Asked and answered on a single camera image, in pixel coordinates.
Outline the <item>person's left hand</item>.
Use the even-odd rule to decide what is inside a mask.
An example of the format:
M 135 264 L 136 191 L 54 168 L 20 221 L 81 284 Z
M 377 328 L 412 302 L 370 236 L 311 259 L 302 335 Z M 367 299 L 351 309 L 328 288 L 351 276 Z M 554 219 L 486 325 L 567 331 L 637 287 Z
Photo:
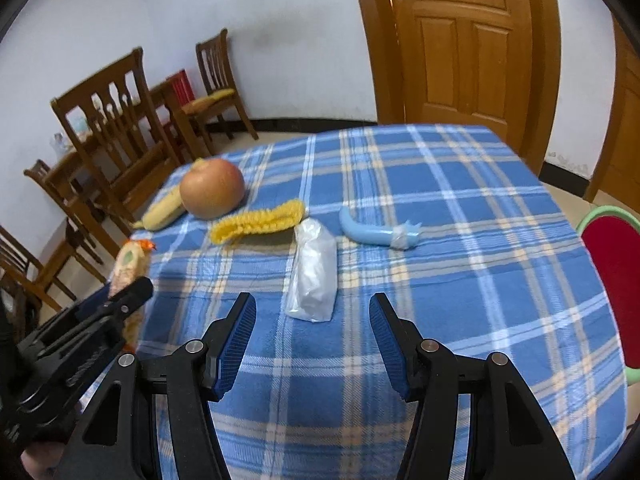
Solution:
M 21 454 L 21 462 L 33 479 L 52 479 L 64 450 L 65 445 L 58 442 L 34 443 Z

